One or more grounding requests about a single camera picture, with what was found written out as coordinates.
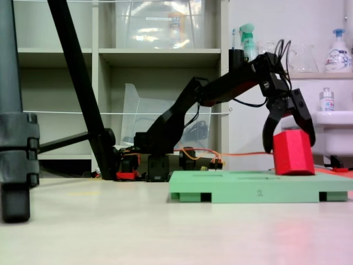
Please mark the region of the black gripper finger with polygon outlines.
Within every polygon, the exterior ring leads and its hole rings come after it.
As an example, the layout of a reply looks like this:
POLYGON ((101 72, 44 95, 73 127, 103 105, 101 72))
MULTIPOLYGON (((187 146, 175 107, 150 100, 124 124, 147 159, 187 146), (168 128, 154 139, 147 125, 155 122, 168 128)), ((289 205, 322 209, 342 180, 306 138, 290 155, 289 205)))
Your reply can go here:
POLYGON ((300 89, 292 90, 290 98, 292 102, 290 113, 296 124, 309 136, 309 142, 312 147, 316 141, 313 121, 300 89))
POLYGON ((269 108, 269 115, 265 121, 262 134, 263 147, 266 153, 270 153, 273 149, 274 131, 286 112, 286 103, 273 103, 269 108))

